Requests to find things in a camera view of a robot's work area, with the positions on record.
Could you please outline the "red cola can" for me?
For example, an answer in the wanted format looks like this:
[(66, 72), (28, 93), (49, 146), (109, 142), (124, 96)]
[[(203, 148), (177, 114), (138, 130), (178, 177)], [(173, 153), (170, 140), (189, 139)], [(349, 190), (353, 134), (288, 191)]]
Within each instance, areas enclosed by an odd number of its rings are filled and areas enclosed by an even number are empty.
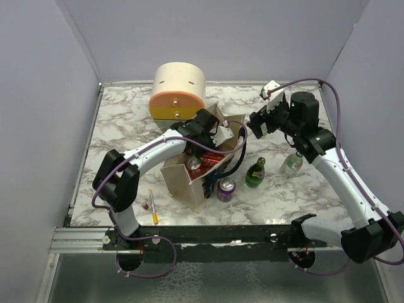
[(221, 162), (224, 158), (224, 155), (208, 152), (205, 153), (201, 158), (201, 166), (199, 167), (202, 174), (206, 173), (210, 169), (212, 169), (216, 164)]
[(189, 157), (185, 162), (185, 166), (191, 180), (201, 177), (206, 171), (201, 160), (195, 156)]

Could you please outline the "cream canvas tote bag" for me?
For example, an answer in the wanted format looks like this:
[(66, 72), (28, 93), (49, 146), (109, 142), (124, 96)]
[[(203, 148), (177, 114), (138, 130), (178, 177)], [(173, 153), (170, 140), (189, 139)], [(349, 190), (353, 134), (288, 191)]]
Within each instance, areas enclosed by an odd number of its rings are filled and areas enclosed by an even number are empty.
[(237, 170), (236, 165), (229, 168), (234, 155), (234, 152), (224, 155), (221, 162), (194, 180), (190, 179), (185, 166), (188, 155), (183, 153), (169, 158), (163, 163), (161, 172), (170, 195), (192, 211), (199, 213), (206, 200), (215, 191), (216, 184), (223, 178), (223, 174), (234, 173)]

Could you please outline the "green glass bottle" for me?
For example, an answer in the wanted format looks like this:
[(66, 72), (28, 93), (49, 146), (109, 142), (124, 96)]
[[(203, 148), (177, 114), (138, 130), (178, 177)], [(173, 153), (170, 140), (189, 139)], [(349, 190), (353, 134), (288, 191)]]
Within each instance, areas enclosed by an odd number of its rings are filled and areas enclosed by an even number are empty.
[(265, 163), (264, 157), (259, 157), (255, 164), (249, 167), (246, 175), (245, 182), (250, 188), (257, 188), (265, 177)]

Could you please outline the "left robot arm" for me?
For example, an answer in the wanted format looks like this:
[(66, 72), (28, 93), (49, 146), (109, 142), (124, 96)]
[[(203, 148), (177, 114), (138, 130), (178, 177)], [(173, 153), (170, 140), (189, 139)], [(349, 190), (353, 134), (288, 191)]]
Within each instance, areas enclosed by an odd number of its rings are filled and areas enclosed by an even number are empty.
[(138, 193), (140, 178), (156, 165), (185, 151), (202, 156), (216, 150), (212, 136), (219, 119), (206, 109), (185, 122), (175, 122), (157, 139), (126, 153), (113, 149), (107, 152), (92, 182), (94, 198), (100, 198), (120, 230), (117, 241), (126, 249), (139, 243), (140, 225), (132, 204)]

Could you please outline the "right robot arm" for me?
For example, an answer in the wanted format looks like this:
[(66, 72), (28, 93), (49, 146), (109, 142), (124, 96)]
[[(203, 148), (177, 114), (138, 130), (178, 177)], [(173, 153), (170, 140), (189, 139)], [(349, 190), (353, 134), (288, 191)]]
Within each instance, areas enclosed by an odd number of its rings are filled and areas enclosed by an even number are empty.
[(338, 246), (356, 263), (391, 249), (403, 232), (403, 213), (391, 212), (380, 201), (366, 201), (373, 194), (348, 160), (336, 147), (334, 134), (319, 125), (319, 102), (309, 92), (293, 93), (287, 100), (283, 92), (271, 97), (267, 105), (249, 116), (248, 127), (255, 137), (282, 131), (293, 139), (294, 148), (328, 181), (345, 205), (351, 222), (344, 225), (314, 214), (293, 220), (291, 242), (304, 247), (312, 240)]

